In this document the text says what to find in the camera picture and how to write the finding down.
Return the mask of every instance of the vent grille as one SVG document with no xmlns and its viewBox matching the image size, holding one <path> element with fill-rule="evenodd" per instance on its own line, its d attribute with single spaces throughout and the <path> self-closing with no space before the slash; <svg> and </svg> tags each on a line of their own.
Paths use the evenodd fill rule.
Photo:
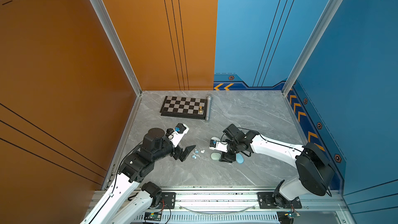
<svg viewBox="0 0 398 224">
<path fill-rule="evenodd" d="M 167 221 L 170 213 L 163 213 L 162 221 Z M 142 223 L 143 214 L 134 218 L 134 223 Z M 172 213 L 168 223 L 187 223 L 187 222 L 201 222 L 201 223 L 279 223 L 276 212 L 249 212 L 241 214 L 195 214 L 191 212 L 177 212 Z"/>
</svg>

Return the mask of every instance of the yellow chevron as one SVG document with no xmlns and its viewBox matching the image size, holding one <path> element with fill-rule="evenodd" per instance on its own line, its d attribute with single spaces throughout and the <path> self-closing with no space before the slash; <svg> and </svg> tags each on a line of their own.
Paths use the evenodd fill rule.
<svg viewBox="0 0 398 224">
<path fill-rule="evenodd" d="M 218 84 L 214 89 L 219 90 L 218 87 L 221 86 L 223 83 Z"/>
<path fill-rule="evenodd" d="M 299 112 L 298 112 L 298 117 L 297 117 L 299 122 L 300 122 L 300 116 L 301 116 L 301 115 L 307 116 L 307 115 L 305 114 L 305 112 L 300 112 L 300 111 L 299 111 Z"/>
<path fill-rule="evenodd" d="M 292 104 L 292 98 L 297 98 L 295 95 L 290 96 L 290 105 Z"/>
<path fill-rule="evenodd" d="M 316 146 L 319 147 L 319 149 L 325 151 L 325 149 L 322 146 L 320 146 L 319 144 L 316 144 Z"/>
<path fill-rule="evenodd" d="M 311 136 L 318 138 L 318 136 L 315 133 L 308 132 L 308 142 L 311 142 Z"/>
<path fill-rule="evenodd" d="M 294 105 L 293 111 L 296 113 L 296 107 L 301 107 L 301 105 L 299 103 L 294 103 L 293 105 Z"/>
<path fill-rule="evenodd" d="M 224 89 L 229 91 L 229 87 L 232 86 L 232 85 L 233 85 L 233 83 L 231 83 L 228 86 L 224 87 Z"/>
<path fill-rule="evenodd" d="M 310 141 L 311 140 L 311 136 L 318 138 L 318 136 L 315 133 L 308 132 L 308 142 L 311 142 Z M 319 149 L 325 151 L 325 149 L 322 146 L 320 146 L 319 144 L 316 144 L 316 146 L 319 147 Z"/>
</svg>

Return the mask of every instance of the gray cylinder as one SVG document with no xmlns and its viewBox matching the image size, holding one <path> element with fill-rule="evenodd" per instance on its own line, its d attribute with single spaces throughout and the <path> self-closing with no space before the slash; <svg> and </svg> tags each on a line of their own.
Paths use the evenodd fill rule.
<svg viewBox="0 0 398 224">
<path fill-rule="evenodd" d="M 210 119 L 210 104 L 211 104 L 211 96 L 206 97 L 206 116 L 205 121 L 209 122 Z"/>
</svg>

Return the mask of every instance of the red wire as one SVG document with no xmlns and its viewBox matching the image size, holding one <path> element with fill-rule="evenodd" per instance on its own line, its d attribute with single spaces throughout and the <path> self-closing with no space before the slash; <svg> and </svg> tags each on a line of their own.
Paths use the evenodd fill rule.
<svg viewBox="0 0 398 224">
<path fill-rule="evenodd" d="M 163 209 L 164 209 L 164 200 L 163 199 L 162 199 L 162 202 L 163 202 L 163 207 L 162 207 L 161 212 L 163 212 Z"/>
</svg>

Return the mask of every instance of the robotic arm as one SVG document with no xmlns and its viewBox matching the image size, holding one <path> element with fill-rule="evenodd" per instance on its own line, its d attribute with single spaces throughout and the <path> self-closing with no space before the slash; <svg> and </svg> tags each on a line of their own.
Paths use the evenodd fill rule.
<svg viewBox="0 0 398 224">
<path fill-rule="evenodd" d="M 232 163 L 239 152 L 247 157 L 251 153 L 260 153 L 284 161 L 297 169 L 298 176 L 289 181 L 281 181 L 274 191 L 273 200 L 276 206 L 290 208 L 292 200 L 308 192 L 319 196 L 326 194 L 335 171 L 315 144 L 288 144 L 267 138 L 256 131 L 244 133 L 233 124 L 223 132 L 227 137 L 225 141 L 216 137 L 210 141 L 210 149 L 222 151 L 219 161 Z"/>
<path fill-rule="evenodd" d="M 137 146 L 132 154 L 126 156 L 107 192 L 80 224 L 129 224 L 142 211 L 157 207 L 161 201 L 162 190 L 148 182 L 131 202 L 117 212 L 126 198 L 153 170 L 156 161 L 166 156 L 180 159 L 181 162 L 187 158 L 196 146 L 186 147 L 183 151 L 178 144 L 188 130 L 181 123 L 174 129 L 167 129 L 166 133 L 160 128 L 150 129 L 144 136 L 141 150 L 138 151 Z"/>
</svg>

